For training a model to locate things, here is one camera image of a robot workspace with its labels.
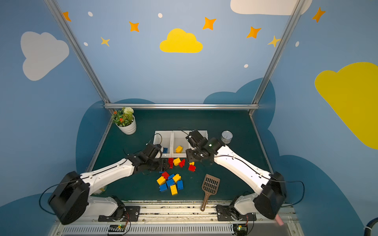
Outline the red lego brick small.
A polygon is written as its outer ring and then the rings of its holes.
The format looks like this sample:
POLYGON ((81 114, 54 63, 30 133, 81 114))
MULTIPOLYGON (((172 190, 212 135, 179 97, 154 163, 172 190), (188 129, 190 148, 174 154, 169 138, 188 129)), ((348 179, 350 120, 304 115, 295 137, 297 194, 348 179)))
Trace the red lego brick small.
POLYGON ((191 171, 191 172, 195 172, 196 166, 195 165, 189 165, 188 170, 191 171))

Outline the red tall lego brick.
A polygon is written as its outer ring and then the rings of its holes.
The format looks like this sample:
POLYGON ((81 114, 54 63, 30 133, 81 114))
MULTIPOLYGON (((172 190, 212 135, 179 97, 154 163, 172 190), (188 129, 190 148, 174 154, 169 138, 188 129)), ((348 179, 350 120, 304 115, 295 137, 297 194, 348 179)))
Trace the red tall lego brick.
POLYGON ((168 164, 169 164, 169 169, 172 169, 174 166, 174 158, 169 158, 168 159, 168 164))

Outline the yellow large lego brick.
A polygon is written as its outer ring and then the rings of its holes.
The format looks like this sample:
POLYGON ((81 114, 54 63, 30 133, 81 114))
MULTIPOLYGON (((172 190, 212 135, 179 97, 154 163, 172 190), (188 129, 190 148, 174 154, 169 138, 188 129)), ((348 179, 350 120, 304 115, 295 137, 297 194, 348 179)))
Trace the yellow large lego brick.
POLYGON ((178 165, 180 164, 180 162, 181 162, 181 159, 180 159, 180 158, 175 158, 175 159, 173 160, 173 164, 174 164, 175 166, 178 166, 178 165))

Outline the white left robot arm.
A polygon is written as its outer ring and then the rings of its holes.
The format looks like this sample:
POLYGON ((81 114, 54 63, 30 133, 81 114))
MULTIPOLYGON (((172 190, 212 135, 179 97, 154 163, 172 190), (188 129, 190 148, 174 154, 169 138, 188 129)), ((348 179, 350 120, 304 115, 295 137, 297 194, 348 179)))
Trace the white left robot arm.
POLYGON ((124 221, 127 210, 117 197, 100 200, 91 195, 119 179, 130 177, 144 170, 161 171, 162 146, 147 144, 138 154, 127 155, 120 161, 101 169, 78 174, 72 171, 64 176, 48 199, 48 204, 63 225, 80 217, 97 216, 100 220, 124 221))

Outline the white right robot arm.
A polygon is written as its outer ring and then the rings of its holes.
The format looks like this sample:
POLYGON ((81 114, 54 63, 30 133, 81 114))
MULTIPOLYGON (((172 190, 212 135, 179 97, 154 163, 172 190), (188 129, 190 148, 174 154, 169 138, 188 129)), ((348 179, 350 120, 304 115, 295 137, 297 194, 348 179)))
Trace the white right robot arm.
POLYGON ((227 214, 235 220, 257 210, 264 217, 274 220, 282 207, 287 190, 284 177, 270 173, 248 162, 222 141, 203 137, 198 130, 186 136, 191 148, 186 150, 190 162, 213 160, 243 180, 254 192, 236 197, 228 206, 227 214))

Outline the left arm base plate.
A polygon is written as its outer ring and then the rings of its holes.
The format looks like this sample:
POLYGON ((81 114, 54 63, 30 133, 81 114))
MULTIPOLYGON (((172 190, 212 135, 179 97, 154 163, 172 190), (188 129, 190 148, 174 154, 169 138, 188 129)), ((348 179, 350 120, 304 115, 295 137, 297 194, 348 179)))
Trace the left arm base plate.
POLYGON ((98 222, 137 222, 139 214, 140 206, 119 206, 110 216, 100 215, 98 222))

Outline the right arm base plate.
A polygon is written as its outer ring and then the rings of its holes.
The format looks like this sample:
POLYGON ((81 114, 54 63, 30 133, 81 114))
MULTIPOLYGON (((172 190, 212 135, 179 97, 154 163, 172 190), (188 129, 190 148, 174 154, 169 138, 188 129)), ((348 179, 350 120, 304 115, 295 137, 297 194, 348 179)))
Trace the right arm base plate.
POLYGON ((216 205, 218 221, 256 221, 257 216, 253 213, 247 213, 245 215, 240 214, 237 210, 230 208, 229 206, 216 205))

